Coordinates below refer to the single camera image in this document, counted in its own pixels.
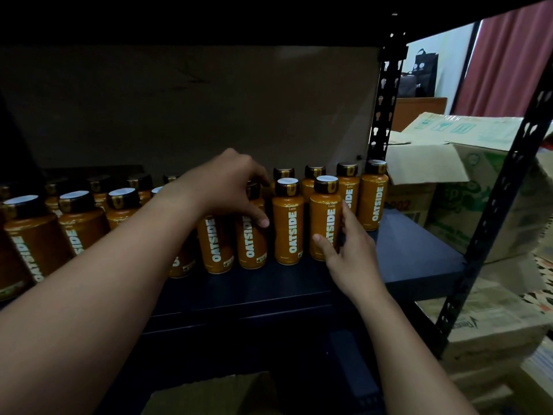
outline black bottle cap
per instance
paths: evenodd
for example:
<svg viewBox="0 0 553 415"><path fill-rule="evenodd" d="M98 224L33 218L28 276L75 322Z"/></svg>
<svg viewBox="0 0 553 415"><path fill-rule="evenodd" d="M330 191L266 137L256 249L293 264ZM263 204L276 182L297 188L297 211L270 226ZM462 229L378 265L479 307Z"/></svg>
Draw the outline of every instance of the black bottle cap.
<svg viewBox="0 0 553 415"><path fill-rule="evenodd" d="M135 188L119 188L107 194L107 204L114 210L140 208L140 197Z"/></svg>
<svg viewBox="0 0 553 415"><path fill-rule="evenodd" d="M326 175L326 167L324 166L309 166L305 167L305 177L315 179L317 176Z"/></svg>
<svg viewBox="0 0 553 415"><path fill-rule="evenodd" d="M69 178L57 178L48 180L44 188L48 195L59 196L73 191L73 185L74 183Z"/></svg>
<svg viewBox="0 0 553 415"><path fill-rule="evenodd" d="M275 183L277 196L296 196L299 192L300 181L296 178L281 178Z"/></svg>
<svg viewBox="0 0 553 415"><path fill-rule="evenodd" d="M383 175L386 173L386 162L384 160L367 160L365 173L368 175Z"/></svg>
<svg viewBox="0 0 553 415"><path fill-rule="evenodd" d="M2 208L8 220L40 217L48 214L44 201L38 195L16 196L4 201Z"/></svg>
<svg viewBox="0 0 553 415"><path fill-rule="evenodd" d="M89 191L74 191L60 195L58 205L60 211L66 214L75 214L97 209L94 196Z"/></svg>
<svg viewBox="0 0 553 415"><path fill-rule="evenodd" d="M0 201L30 193L29 187L20 181L0 182Z"/></svg>
<svg viewBox="0 0 553 415"><path fill-rule="evenodd" d="M336 165L337 176L357 176L359 166L350 163L338 163Z"/></svg>
<svg viewBox="0 0 553 415"><path fill-rule="evenodd" d="M135 188L137 191L151 191L154 187L154 184L151 181L151 175L148 173L130 175L127 178L127 183L129 184L129 187Z"/></svg>
<svg viewBox="0 0 553 415"><path fill-rule="evenodd" d="M276 167L273 169L273 180L279 180L282 178L293 178L295 175L295 171L293 167L290 167L288 169L277 169Z"/></svg>
<svg viewBox="0 0 553 415"><path fill-rule="evenodd" d="M152 189L150 191L151 197L153 198L162 188L163 188L163 186L158 186L157 188Z"/></svg>
<svg viewBox="0 0 553 415"><path fill-rule="evenodd" d="M169 182L173 182L175 179L179 178L180 175L177 173L166 173L163 175L163 184L166 185Z"/></svg>
<svg viewBox="0 0 553 415"><path fill-rule="evenodd" d="M261 185L254 180L248 180L248 184L245 187L245 194L250 201L258 199L261 194Z"/></svg>
<svg viewBox="0 0 553 415"><path fill-rule="evenodd" d="M87 181L91 191L95 194L104 194L115 189L115 180L109 175L93 176Z"/></svg>
<svg viewBox="0 0 553 415"><path fill-rule="evenodd" d="M319 194L335 194L338 192L338 178L336 176L317 176L314 184L315 192Z"/></svg>

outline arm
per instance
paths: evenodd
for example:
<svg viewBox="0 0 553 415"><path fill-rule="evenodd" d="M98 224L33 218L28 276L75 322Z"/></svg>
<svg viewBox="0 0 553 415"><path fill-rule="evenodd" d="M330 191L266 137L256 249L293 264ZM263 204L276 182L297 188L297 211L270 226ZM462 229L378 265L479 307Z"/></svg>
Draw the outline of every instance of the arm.
<svg viewBox="0 0 553 415"><path fill-rule="evenodd" d="M0 312L0 413L90 413L153 310L177 251L204 215L244 212L267 182L251 157L226 150L166 185L128 221Z"/></svg>
<svg viewBox="0 0 553 415"><path fill-rule="evenodd" d="M352 300L369 331L388 413L476 414L386 290L374 241L345 203L342 209L347 237L340 254L325 237L315 235L314 240L336 285Z"/></svg>

